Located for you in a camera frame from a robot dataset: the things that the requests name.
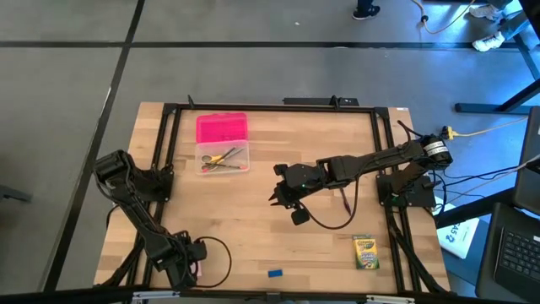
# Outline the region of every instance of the gray floor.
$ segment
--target gray floor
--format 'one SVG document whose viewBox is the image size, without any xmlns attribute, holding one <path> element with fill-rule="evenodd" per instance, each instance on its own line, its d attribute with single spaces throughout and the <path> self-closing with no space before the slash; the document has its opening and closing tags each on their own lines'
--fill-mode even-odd
<svg viewBox="0 0 540 304">
<path fill-rule="evenodd" d="M 135 40 L 470 42 L 495 27 L 466 15 L 447 32 L 428 35 L 415 27 L 419 11 L 413 3 L 378 2 L 381 15 L 359 23 L 349 17 L 352 0 L 153 0 Z M 123 41 L 135 4 L 3 0 L 0 41 Z M 463 8 L 426 5 L 431 27 Z M 118 55 L 118 49 L 0 48 L 0 184 L 34 195 L 30 204 L 0 203 L 0 294 L 37 289 Z M 540 63 L 536 50 L 532 57 Z M 191 94 L 202 103 L 278 104 L 286 96 L 346 95 L 366 106 L 409 107 L 421 133 L 438 133 L 443 125 L 468 133 L 519 117 L 457 114 L 454 103 L 500 103 L 532 81 L 517 50 L 132 49 L 100 154 L 127 147 L 141 101 L 185 102 Z M 516 164 L 524 130 L 524 123 L 516 124 L 448 143 L 455 164 L 447 173 Z M 495 152 L 486 157 L 486 150 Z M 512 183 L 509 177 L 477 193 Z M 91 286 L 109 208 L 90 185 L 59 288 Z M 470 286 L 451 282 L 471 295 Z"/>
</svg>

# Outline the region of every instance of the white sneaker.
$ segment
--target white sneaker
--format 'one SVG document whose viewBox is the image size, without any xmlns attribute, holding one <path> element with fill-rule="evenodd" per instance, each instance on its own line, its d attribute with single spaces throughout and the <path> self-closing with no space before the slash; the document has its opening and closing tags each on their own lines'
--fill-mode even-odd
<svg viewBox="0 0 540 304">
<path fill-rule="evenodd" d="M 486 52 L 492 48 L 499 47 L 503 42 L 505 42 L 505 38 L 503 37 L 503 34 L 498 31 L 493 35 L 474 41 L 472 46 L 474 46 L 477 51 Z"/>
<path fill-rule="evenodd" d="M 491 21 L 497 21 L 502 16 L 503 11 L 488 4 L 477 8 L 470 8 L 469 13 L 476 18 L 486 18 Z"/>
</svg>

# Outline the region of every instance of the yellow cable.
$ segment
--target yellow cable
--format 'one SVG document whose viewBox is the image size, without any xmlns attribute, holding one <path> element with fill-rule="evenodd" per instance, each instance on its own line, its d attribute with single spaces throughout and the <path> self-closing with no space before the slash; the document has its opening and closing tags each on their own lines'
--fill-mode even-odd
<svg viewBox="0 0 540 304">
<path fill-rule="evenodd" d="M 469 5 L 465 9 L 463 9 L 462 13 L 459 14 L 459 16 L 457 16 L 454 20 L 452 20 L 452 22 L 450 22 L 447 26 L 445 26 L 444 28 L 442 28 L 440 30 L 434 30 L 434 31 L 430 30 L 429 27 L 428 27 L 427 20 L 422 20 L 422 23 L 424 24 L 425 30 L 430 34 L 439 34 L 441 31 L 448 29 L 449 27 L 451 27 L 459 18 L 461 18 L 468 11 L 468 9 L 471 7 L 471 5 L 473 5 L 473 3 L 475 1 L 476 0 L 471 0 Z M 419 2 L 419 0 L 413 0 L 413 2 L 416 3 L 416 5 L 418 5 L 418 7 L 420 8 L 420 12 L 422 14 L 422 17 L 424 17 L 424 16 L 427 17 L 427 15 L 425 14 L 424 5 L 422 5 L 422 3 Z"/>
<path fill-rule="evenodd" d="M 518 120 L 516 120 L 516 121 L 514 121 L 514 122 L 503 123 L 503 124 L 501 124 L 501 125 L 499 125 L 499 126 L 496 126 L 496 127 L 493 127 L 493 128 L 489 128 L 489 129 L 485 129 L 485 130 L 482 130 L 482 131 L 477 131 L 477 132 L 474 132 L 474 133 L 460 134 L 460 133 L 458 133 L 458 132 L 456 132 L 456 131 L 454 131 L 454 130 L 451 130 L 451 129 L 449 129 L 449 131 L 451 130 L 451 133 L 452 133 L 452 136 L 453 136 L 453 137 L 456 137 L 456 136 L 462 136 L 462 137 L 474 136 L 474 135 L 479 135 L 479 134 L 482 134 L 482 133 L 487 133 L 487 132 L 489 132 L 489 131 L 493 131 L 493 130 L 496 130 L 496 129 L 498 129 L 498 128 L 510 126 L 510 125 L 512 125 L 512 124 L 514 124 L 514 123 L 522 122 L 522 121 L 526 120 L 527 118 L 528 118 L 528 117 L 523 117 L 522 119 L 518 119 Z"/>
</svg>

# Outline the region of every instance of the pink lid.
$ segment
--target pink lid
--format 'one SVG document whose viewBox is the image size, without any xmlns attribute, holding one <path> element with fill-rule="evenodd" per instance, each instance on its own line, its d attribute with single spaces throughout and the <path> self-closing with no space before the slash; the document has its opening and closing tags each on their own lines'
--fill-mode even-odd
<svg viewBox="0 0 540 304">
<path fill-rule="evenodd" d="M 197 117 L 197 143 L 247 140 L 245 113 L 223 113 Z"/>
</svg>

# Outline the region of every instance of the sticker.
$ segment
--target sticker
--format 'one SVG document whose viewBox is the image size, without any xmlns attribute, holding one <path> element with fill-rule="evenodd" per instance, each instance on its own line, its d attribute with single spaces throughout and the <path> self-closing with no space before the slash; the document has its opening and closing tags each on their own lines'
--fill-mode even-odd
<svg viewBox="0 0 540 304">
<path fill-rule="evenodd" d="M 428 156 L 436 155 L 436 154 L 439 154 L 441 152 L 448 152 L 448 148 L 440 147 L 440 148 L 431 149 L 431 150 L 428 151 Z"/>
<path fill-rule="evenodd" d="M 443 144 L 443 142 L 438 141 L 438 142 L 434 142 L 434 143 L 428 144 L 427 146 L 424 147 L 424 150 L 429 151 L 429 150 L 431 150 L 431 149 L 439 148 L 439 147 L 442 147 L 442 146 L 444 146 L 444 145 L 445 145 L 445 144 Z"/>
</svg>

